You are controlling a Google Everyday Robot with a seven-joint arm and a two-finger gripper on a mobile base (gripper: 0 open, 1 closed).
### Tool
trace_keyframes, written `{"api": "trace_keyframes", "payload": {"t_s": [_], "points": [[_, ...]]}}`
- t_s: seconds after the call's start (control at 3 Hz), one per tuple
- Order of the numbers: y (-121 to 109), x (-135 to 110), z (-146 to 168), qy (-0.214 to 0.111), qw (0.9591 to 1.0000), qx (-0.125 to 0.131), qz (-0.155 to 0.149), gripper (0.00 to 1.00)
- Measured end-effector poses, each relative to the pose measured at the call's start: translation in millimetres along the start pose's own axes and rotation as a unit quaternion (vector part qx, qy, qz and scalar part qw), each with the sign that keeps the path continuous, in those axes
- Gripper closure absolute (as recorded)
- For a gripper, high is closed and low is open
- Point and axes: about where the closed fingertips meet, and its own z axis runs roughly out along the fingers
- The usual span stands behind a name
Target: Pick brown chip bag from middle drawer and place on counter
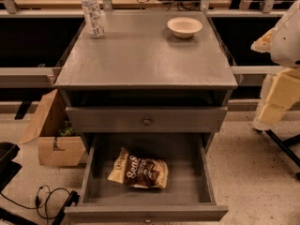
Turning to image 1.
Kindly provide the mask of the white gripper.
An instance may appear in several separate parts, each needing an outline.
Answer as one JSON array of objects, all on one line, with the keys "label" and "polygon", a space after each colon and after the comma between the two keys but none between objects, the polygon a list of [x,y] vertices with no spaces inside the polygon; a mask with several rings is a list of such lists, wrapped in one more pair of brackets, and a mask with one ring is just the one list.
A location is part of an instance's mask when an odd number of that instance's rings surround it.
[{"label": "white gripper", "polygon": [[277,124],[286,111],[300,100],[300,0],[295,1],[280,18],[274,29],[254,41],[250,49],[269,53],[271,60],[286,69],[267,75],[262,83],[252,126],[268,130]]}]

